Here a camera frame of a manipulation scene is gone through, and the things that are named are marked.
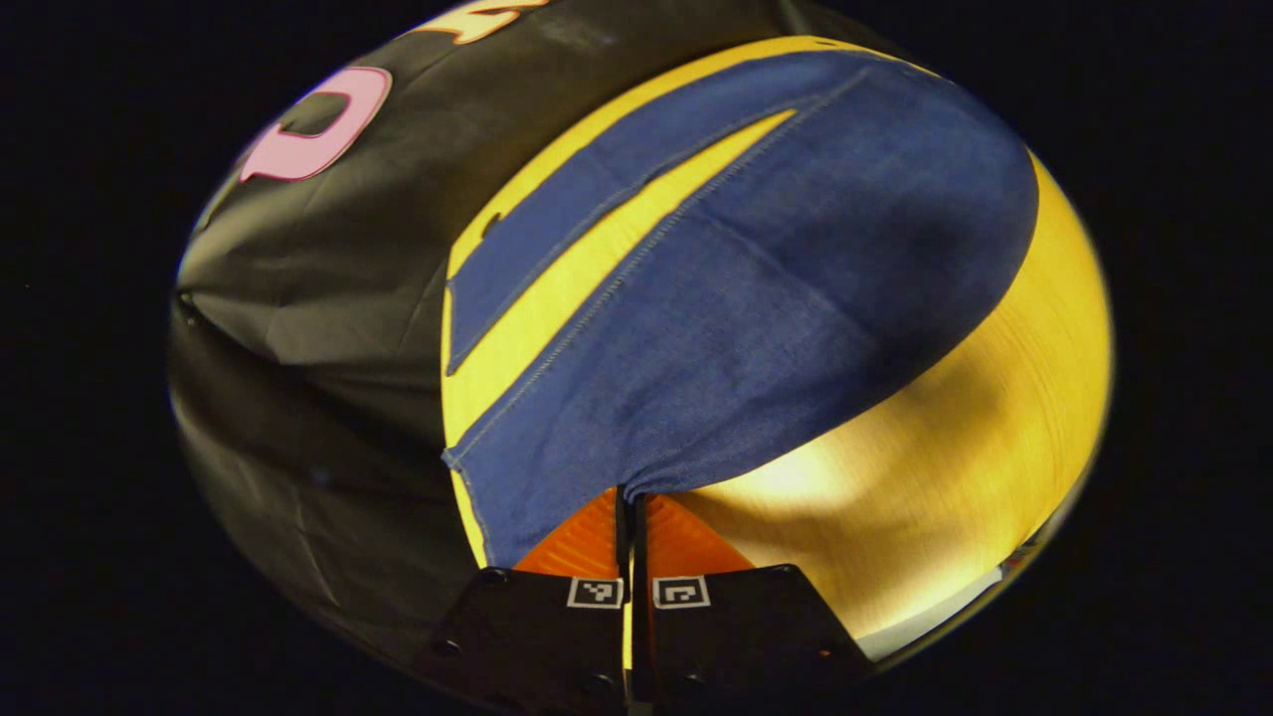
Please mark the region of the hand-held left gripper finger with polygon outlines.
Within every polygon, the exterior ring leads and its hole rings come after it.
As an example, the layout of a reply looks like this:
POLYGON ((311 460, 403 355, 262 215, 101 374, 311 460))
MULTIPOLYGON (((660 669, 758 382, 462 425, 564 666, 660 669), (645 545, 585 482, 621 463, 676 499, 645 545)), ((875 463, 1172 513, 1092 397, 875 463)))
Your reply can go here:
POLYGON ((496 713, 622 713, 628 519, 608 488, 513 566, 474 575, 412 670, 496 713))
POLYGON ((756 566, 670 496, 633 505, 633 694, 654 713, 801 713, 876 671, 799 566, 756 566))

